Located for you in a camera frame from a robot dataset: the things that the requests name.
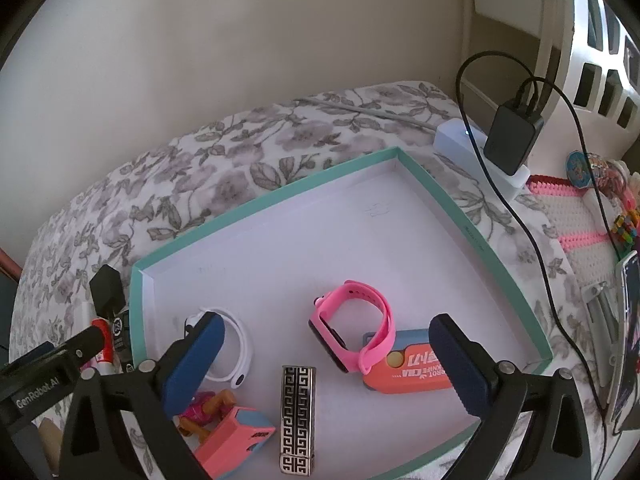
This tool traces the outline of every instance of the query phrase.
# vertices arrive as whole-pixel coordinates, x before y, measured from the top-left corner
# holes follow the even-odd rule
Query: pink watch strap
[[[357,368],[367,375],[373,365],[385,359],[396,341],[396,324],[393,313],[385,297],[366,283],[347,280],[343,285],[329,292],[326,297],[316,300],[316,309],[320,317],[328,322],[347,300],[365,300],[382,312],[383,320],[376,334],[360,352],[349,352],[355,358],[354,363],[344,363],[347,368]]]

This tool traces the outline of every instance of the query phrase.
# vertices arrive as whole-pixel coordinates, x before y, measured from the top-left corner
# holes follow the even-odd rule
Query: yellow circle
[[[392,368],[399,368],[404,363],[404,352],[391,352],[386,356],[386,364]]]

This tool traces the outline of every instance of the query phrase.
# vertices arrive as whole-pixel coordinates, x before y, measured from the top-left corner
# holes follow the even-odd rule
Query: pink wristwatch
[[[359,352],[347,349],[340,335],[329,326],[338,308],[347,300],[365,300],[375,305],[383,314],[383,320],[371,341]],[[371,367],[391,352],[396,341],[396,325],[385,297],[366,283],[347,280],[344,285],[314,301],[316,308],[309,326],[338,368],[345,373],[361,371],[367,375]]]

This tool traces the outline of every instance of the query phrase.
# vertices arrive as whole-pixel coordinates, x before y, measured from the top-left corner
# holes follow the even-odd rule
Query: teal box rim
[[[540,354],[540,362],[532,373],[541,374],[544,372],[553,358],[553,353],[551,351],[551,346],[546,339],[545,333],[543,333],[540,328],[540,324],[538,323],[533,310],[529,306],[529,303],[527,303],[526,298],[522,294],[522,291],[509,274],[509,271],[504,267],[497,254],[495,254],[494,250],[490,247],[482,234],[462,209],[458,207],[455,201],[440,187],[433,177],[422,166],[420,166],[420,164],[398,147],[387,148],[386,150],[371,153],[370,155],[360,156],[359,158],[349,160],[339,164],[338,166],[320,171],[319,173],[311,174],[301,180],[293,182],[292,184],[288,184],[265,195],[259,196],[258,198],[254,198],[250,202],[246,202],[235,209],[231,209],[203,225],[188,231],[175,240],[172,240],[166,245],[156,249],[148,256],[137,261],[131,271],[131,283],[129,287],[129,323],[134,364],[137,366],[146,359],[145,333],[142,315],[143,271],[146,268],[158,263],[160,260],[165,259],[171,254],[196,243],[202,238],[207,237],[228,225],[238,222],[247,216],[257,213],[258,211],[262,211],[263,209],[282,202],[283,200],[296,196],[300,193],[304,193],[305,191],[318,186],[322,186],[322,184],[326,184],[327,182],[347,174],[363,170],[393,158],[397,158],[398,161],[407,168],[415,179],[431,194],[431,196],[434,197],[436,202],[438,202],[441,208],[443,208],[447,215],[454,221],[462,234],[465,235],[465,238],[476,250],[476,253],[480,256],[482,262],[492,272],[496,282],[500,285],[503,293],[510,301],[511,306],[520,318],[520,321],[522,322],[522,325],[529,335],[533,345]],[[469,428],[466,428],[466,430],[456,434],[449,440],[419,457],[416,457],[401,466],[393,468],[390,471],[377,475],[369,480],[394,480],[416,471],[469,439],[473,435],[477,426],[478,424],[475,423]]]

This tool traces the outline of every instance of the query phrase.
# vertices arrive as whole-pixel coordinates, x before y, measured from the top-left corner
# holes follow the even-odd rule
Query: white wristwatch
[[[228,310],[223,308],[203,308],[198,314],[193,314],[184,321],[185,336],[193,329],[193,327],[196,326],[200,318],[204,316],[206,312],[215,312],[222,317],[225,324],[236,331],[238,339],[240,340],[240,356],[233,371],[225,377],[215,377],[211,373],[207,373],[206,378],[215,383],[226,383],[229,381],[231,383],[231,389],[235,390],[244,382],[247,374],[249,373],[249,368],[251,367],[251,359],[254,356],[254,347],[251,343],[251,339],[249,338],[249,333],[242,321]]]

